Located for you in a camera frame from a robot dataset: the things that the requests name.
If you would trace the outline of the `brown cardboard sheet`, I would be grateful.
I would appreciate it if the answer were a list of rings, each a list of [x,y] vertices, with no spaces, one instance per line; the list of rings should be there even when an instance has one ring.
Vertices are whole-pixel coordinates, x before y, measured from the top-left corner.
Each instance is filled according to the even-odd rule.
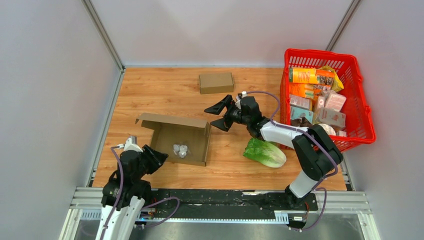
[[[207,120],[144,112],[135,120],[141,127],[153,130],[150,147],[168,154],[167,162],[205,167],[211,136]],[[188,154],[179,158],[173,145],[187,145]]]

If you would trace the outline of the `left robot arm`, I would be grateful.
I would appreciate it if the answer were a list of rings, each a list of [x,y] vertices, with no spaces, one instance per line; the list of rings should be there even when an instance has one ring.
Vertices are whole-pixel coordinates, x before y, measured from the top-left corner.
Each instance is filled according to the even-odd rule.
[[[110,149],[117,160],[117,170],[102,188],[101,217],[96,233],[97,240],[128,240],[135,226],[136,216],[153,201],[150,182],[145,175],[156,172],[169,155],[148,145],[123,149],[122,144]]]

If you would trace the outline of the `clear bag white parts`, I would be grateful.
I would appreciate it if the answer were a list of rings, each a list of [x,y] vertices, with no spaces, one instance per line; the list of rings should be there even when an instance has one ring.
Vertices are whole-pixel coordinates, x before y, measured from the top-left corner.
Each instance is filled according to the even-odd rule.
[[[183,159],[188,155],[189,148],[185,144],[173,144],[172,150],[177,157]]]

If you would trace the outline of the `brown cardboard box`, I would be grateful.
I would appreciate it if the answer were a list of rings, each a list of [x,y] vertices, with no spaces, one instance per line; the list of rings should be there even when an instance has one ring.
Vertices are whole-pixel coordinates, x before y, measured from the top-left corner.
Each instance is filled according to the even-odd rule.
[[[234,88],[235,83],[231,72],[199,75],[199,92],[201,95],[232,93]]]

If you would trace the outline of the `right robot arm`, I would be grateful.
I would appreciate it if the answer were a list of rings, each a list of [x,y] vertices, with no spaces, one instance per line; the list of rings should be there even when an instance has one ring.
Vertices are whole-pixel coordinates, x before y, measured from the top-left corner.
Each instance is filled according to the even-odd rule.
[[[341,151],[321,125],[296,127],[265,117],[250,92],[239,93],[236,98],[228,94],[204,112],[223,115],[210,123],[221,131],[229,131],[234,123],[245,125],[253,138],[295,151],[301,170],[284,190],[285,203],[293,210],[299,209],[324,179],[337,174],[343,161]]]

